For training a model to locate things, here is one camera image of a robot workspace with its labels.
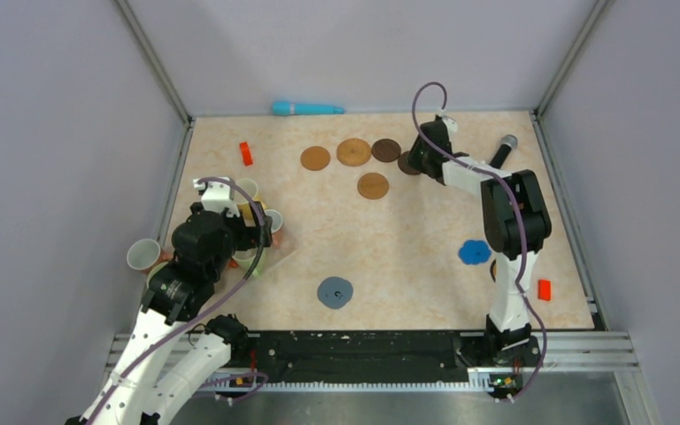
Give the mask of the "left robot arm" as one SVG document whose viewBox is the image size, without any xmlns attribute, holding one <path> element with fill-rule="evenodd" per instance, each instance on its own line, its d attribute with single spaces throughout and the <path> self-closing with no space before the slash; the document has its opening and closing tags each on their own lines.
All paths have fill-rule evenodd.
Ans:
<svg viewBox="0 0 680 425">
<path fill-rule="evenodd" d="M 245 219 L 235 204 L 191 205 L 173 232 L 173 257 L 154 266 L 135 327 L 106 384 L 84 413 L 69 424 L 168 424 L 216 369 L 237 366 L 248 355 L 245 327 L 220 315 L 204 339 L 169 372 L 163 370 L 180 336 L 204 317 L 228 262 L 239 251 L 263 255 L 273 238 L 271 218 L 259 201 Z"/>
</svg>

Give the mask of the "dark wooden coaster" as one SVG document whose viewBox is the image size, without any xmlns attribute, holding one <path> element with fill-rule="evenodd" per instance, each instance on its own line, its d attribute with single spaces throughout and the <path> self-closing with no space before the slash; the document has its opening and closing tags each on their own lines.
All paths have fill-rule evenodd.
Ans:
<svg viewBox="0 0 680 425">
<path fill-rule="evenodd" d="M 399 169 L 402 173 L 408 174 L 408 175 L 419 175 L 419 174 L 421 174 L 421 171 L 420 171 L 420 170 L 418 170 L 418 169 L 412 167 L 412 166 L 409 164 L 409 162 L 408 162 L 409 155 L 410 155 L 410 151 L 404 151 L 404 152 L 398 157 L 398 161 L 397 161 L 397 163 L 398 163 L 398 169 Z"/>
<path fill-rule="evenodd" d="M 391 163 L 398 160 L 402 150 L 398 142 L 390 138 L 382 138 L 375 141 L 371 147 L 374 158 L 383 163 Z"/>
</svg>

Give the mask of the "woven rattan coaster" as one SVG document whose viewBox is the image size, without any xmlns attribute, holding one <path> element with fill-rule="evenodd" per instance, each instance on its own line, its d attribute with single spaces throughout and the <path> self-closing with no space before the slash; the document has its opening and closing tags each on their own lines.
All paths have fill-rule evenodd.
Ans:
<svg viewBox="0 0 680 425">
<path fill-rule="evenodd" d="M 371 156 L 371 146 L 360 138 L 345 139 L 336 148 L 338 161 L 346 166 L 363 166 Z"/>
</svg>

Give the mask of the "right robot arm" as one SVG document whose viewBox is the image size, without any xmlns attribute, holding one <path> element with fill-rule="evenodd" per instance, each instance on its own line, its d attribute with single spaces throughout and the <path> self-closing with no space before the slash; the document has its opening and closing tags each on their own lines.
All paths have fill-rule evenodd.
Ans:
<svg viewBox="0 0 680 425">
<path fill-rule="evenodd" d="M 530 170 L 503 169 L 518 141 L 506 135 L 487 164 L 452 152 L 454 120 L 437 116 L 419 126 L 407 164 L 444 186 L 481 199 L 486 243 L 496 254 L 497 292 L 486 316 L 483 355 L 487 362 L 511 365 L 531 354 L 531 325 L 524 297 L 532 268 L 552 223 L 537 180 Z"/>
</svg>

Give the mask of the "light wooden coaster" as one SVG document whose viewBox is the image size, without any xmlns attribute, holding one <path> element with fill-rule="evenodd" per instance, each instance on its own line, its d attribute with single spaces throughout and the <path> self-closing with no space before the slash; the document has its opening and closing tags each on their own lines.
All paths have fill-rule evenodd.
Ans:
<svg viewBox="0 0 680 425">
<path fill-rule="evenodd" d="M 387 195 L 390 184 L 387 178 L 378 173 L 363 174 L 357 182 L 357 191 L 365 199 L 377 200 Z"/>
<path fill-rule="evenodd" d="M 300 164 L 309 171 L 320 171 L 328 166 L 331 156 L 328 150 L 321 146 L 311 146 L 300 155 Z"/>
</svg>

